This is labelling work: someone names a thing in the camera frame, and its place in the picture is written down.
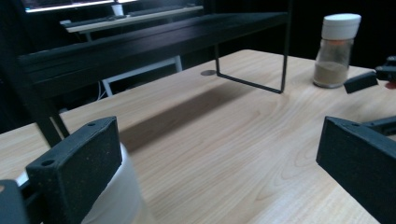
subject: wood grain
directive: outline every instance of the wood grain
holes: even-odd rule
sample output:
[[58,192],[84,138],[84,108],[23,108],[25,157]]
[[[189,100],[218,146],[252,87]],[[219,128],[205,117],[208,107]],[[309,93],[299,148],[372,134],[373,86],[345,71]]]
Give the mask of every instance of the wood grain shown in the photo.
[[[230,76],[278,87],[282,56],[221,58]],[[377,223],[315,162],[325,116],[394,115],[396,92],[347,94],[312,84],[314,61],[289,57],[282,94],[200,73],[204,63],[62,114],[69,131],[117,116],[144,198],[159,223]],[[354,77],[368,69],[351,67]],[[46,150],[35,125],[0,135],[0,178]]]

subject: light wood tabletop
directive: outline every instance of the light wood tabletop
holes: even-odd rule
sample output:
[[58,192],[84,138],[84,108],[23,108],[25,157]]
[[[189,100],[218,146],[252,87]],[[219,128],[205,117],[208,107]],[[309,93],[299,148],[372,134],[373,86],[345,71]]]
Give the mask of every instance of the light wood tabletop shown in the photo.
[[[278,88],[282,56],[241,50],[224,74]],[[289,57],[282,94],[216,76],[204,63],[62,114],[72,133],[117,116],[148,208],[163,224],[377,223],[316,163],[326,116],[391,117],[396,91],[347,94],[312,84],[314,61]],[[350,67],[349,77],[366,68]],[[32,124],[0,135],[0,178],[48,149]]]

